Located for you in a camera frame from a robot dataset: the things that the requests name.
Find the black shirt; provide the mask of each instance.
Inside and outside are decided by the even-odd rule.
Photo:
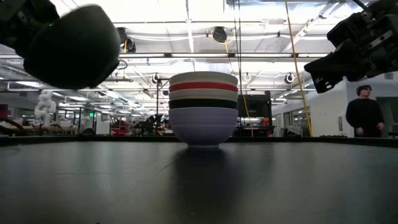
[[[370,99],[356,99],[348,103],[346,119],[354,129],[364,130],[363,137],[379,136],[381,132],[377,125],[384,122],[378,103]]]

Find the yellow cable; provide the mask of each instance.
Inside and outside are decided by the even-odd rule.
[[[285,7],[286,7],[286,14],[287,14],[287,22],[289,23],[290,41],[292,42],[293,58],[294,58],[294,65],[295,65],[295,68],[296,68],[296,74],[297,74],[297,79],[298,79],[298,85],[300,86],[301,97],[303,98],[304,111],[305,111],[305,117],[307,118],[308,129],[310,130],[310,136],[312,137],[312,128],[311,128],[310,117],[309,117],[309,115],[308,115],[307,102],[305,101],[305,94],[304,94],[304,91],[303,91],[303,86],[302,86],[302,84],[301,84],[301,78],[300,78],[300,74],[299,74],[299,68],[298,68],[298,66],[297,66],[296,51],[295,51],[295,49],[294,49],[292,25],[290,24],[289,8],[287,7],[287,0],[285,0]]]
[[[229,41],[228,43],[224,43],[225,44],[225,49],[226,49],[226,52],[228,53],[228,44],[230,43],[231,41]],[[250,116],[249,116],[249,110],[248,110],[248,106],[246,105],[246,99],[245,99],[245,97],[244,97],[244,95],[242,94],[242,97],[243,97],[243,101],[244,101],[244,107],[245,107],[245,109],[246,109],[246,115],[248,116],[248,118],[249,118],[249,123],[250,123]],[[254,137],[254,135],[253,135],[253,126],[252,126],[252,124],[250,123],[250,130],[251,130],[251,137],[253,138]]]

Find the dark hair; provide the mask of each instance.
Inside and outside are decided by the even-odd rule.
[[[356,89],[356,94],[359,96],[359,94],[361,93],[362,90],[370,90],[370,91],[372,91],[372,87],[370,85],[359,86]]]

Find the white bowl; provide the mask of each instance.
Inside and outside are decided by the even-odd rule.
[[[238,84],[238,79],[230,74],[221,72],[186,72],[178,75],[174,75],[170,78],[170,86],[186,83],[186,82],[219,82],[227,83],[233,86]]]
[[[169,94],[170,100],[182,99],[219,99],[238,101],[238,93],[229,90],[216,89],[192,89],[179,90]]]
[[[169,111],[173,133],[190,148],[218,148],[233,133],[238,111],[227,108],[178,108]]]

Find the table surface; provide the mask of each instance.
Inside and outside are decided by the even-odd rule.
[[[327,143],[0,147],[0,223],[398,223],[398,150]]]

